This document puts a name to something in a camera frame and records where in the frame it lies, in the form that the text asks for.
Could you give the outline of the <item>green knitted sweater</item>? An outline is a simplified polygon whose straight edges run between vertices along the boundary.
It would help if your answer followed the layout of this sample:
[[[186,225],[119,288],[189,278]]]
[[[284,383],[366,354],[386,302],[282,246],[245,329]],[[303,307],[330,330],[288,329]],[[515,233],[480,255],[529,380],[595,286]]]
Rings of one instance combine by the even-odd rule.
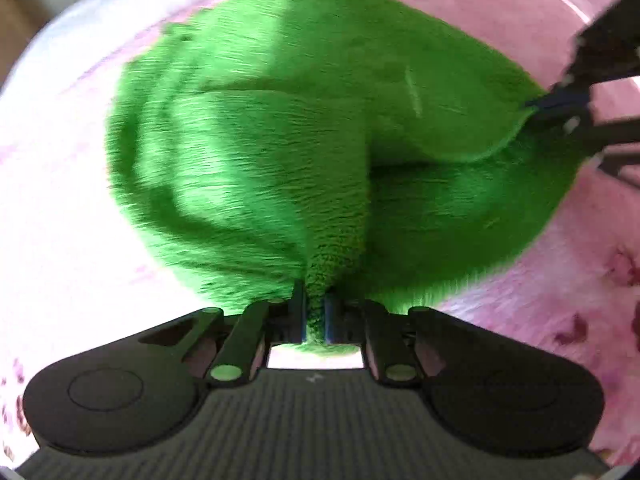
[[[228,313],[303,281],[394,313],[518,258],[586,154],[537,129],[541,88],[397,0],[226,0],[127,63],[105,133],[152,256]]]

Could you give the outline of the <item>pink floral blanket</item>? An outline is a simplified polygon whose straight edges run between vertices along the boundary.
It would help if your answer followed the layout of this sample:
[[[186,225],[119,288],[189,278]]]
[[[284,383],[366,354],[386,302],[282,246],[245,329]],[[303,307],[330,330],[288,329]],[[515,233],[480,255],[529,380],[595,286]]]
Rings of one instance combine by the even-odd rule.
[[[216,0],[80,0],[35,38],[1,95],[1,461],[37,445],[17,399],[40,368],[201,307],[157,264],[108,192],[104,120],[122,66]],[[611,0],[404,0],[552,84],[570,37]],[[589,366],[606,391],[594,447],[639,455],[639,196],[582,170],[510,269],[446,311]]]

